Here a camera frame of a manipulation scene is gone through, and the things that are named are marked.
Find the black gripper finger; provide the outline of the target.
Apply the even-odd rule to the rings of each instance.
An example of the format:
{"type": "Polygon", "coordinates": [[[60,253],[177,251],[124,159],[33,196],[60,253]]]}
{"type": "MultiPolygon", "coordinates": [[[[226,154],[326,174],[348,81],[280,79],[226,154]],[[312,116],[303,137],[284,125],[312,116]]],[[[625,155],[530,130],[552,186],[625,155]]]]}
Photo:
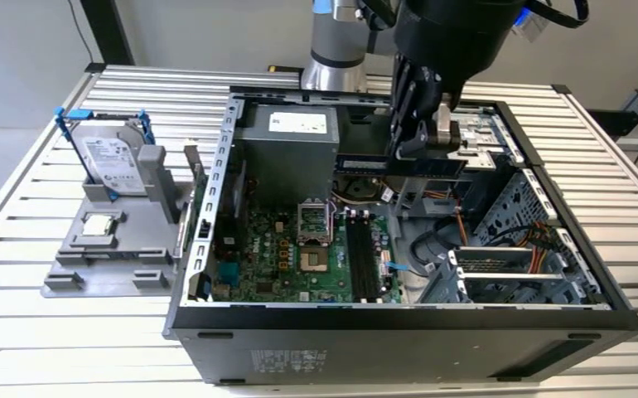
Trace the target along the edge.
{"type": "Polygon", "coordinates": [[[395,57],[390,100],[390,150],[395,158],[419,158],[428,144],[428,128],[442,102],[442,78],[406,56],[395,57]]]}
{"type": "Polygon", "coordinates": [[[428,127],[430,148],[456,148],[460,144],[460,130],[452,119],[451,100],[451,94],[443,94],[432,113],[428,127]]]}

